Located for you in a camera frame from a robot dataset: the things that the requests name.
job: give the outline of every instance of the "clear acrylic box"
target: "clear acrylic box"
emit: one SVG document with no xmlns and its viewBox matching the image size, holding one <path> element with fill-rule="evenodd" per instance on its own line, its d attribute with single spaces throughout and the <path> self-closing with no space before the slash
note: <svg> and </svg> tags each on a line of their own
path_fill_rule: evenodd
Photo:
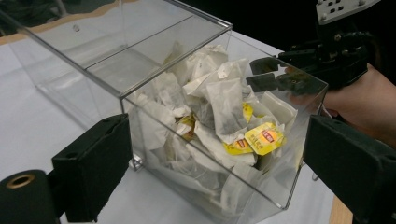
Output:
<svg viewBox="0 0 396 224">
<path fill-rule="evenodd" d="M 233 36 L 230 23 L 178 1 L 115 1 L 103 5 L 91 1 L 93 8 L 79 11 L 89 3 L 70 1 L 70 6 L 66 4 L 65 8 L 58 5 L 52 10 L 62 15 L 61 18 L 35 27 L 28 27 L 18 18 L 0 11 L 0 20 L 7 24 L 3 34 L 35 86 L 87 130 L 100 119 L 128 113 L 134 153 L 131 166 L 136 171 L 149 170 L 196 205 L 213 223 L 253 224 L 286 210 L 303 165 L 309 117 L 320 113 L 327 85 L 297 68 L 285 74 L 284 63 Z M 159 90 L 169 86 L 174 87 L 170 88 L 173 91 L 183 90 L 183 86 L 192 81 L 191 69 L 199 71 L 197 63 L 189 62 L 213 65 L 204 60 L 194 61 L 193 57 L 204 49 L 221 52 L 217 48 L 223 48 L 226 63 L 233 64 L 225 70 L 239 69 L 242 77 L 227 79 L 226 71 L 216 68 L 210 73 L 218 76 L 218 80 L 207 83 L 220 83 L 219 80 L 224 79 L 232 82 L 236 89 L 213 85 L 211 91 L 201 89 L 204 91 L 193 99 L 179 91 L 182 98 L 177 98 L 177 102 L 183 102 L 186 106 L 182 108 L 190 109 L 190 114 L 196 115 L 186 103 L 191 99 L 194 106 L 209 106 L 209 113 L 195 116 L 194 125 L 183 133 L 177 125 L 188 124 L 190 121 L 182 119 L 188 116 L 169 117 L 176 112 L 163 104 L 163 97 L 174 99 L 173 95 L 168 92 L 171 90 Z M 246 89 L 246 78 L 266 75 L 253 75 L 250 65 L 259 59 L 268 59 L 276 65 L 276 69 L 268 73 L 276 78 L 286 76 L 287 88 L 247 92 L 250 89 Z M 171 81 L 175 79 L 170 73 L 177 74 L 179 86 L 172 86 L 175 82 Z M 236 79 L 241 86 L 234 85 Z M 281 145 L 265 155 L 249 152 L 248 159 L 224 156 L 227 152 L 216 133 L 217 123 L 210 127 L 200 119 L 211 122 L 211 116 L 218 119 L 223 115 L 225 118 L 242 115 L 242 105 L 240 111 L 233 113 L 213 109 L 217 104 L 207 104 L 207 96 L 215 95 L 219 97 L 215 97 L 214 102 L 232 105 L 237 100 L 227 100 L 229 94 L 241 99 L 247 99 L 249 94 L 259 100 L 264 96 L 273 97 L 277 104 L 291 106 L 297 112 L 293 122 L 289 126 L 276 124 L 280 129 L 287 127 Z M 304 97 L 304 103 L 295 104 L 291 95 Z"/>
</svg>

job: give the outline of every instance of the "person's arm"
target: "person's arm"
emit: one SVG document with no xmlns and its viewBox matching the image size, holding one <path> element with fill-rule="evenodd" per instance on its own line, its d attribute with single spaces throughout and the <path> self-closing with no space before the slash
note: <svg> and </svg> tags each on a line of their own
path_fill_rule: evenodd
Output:
<svg viewBox="0 0 396 224">
<path fill-rule="evenodd" d="M 396 149 L 396 86 L 370 64 L 350 86 L 329 91 L 324 106 L 357 130 Z"/>
</svg>

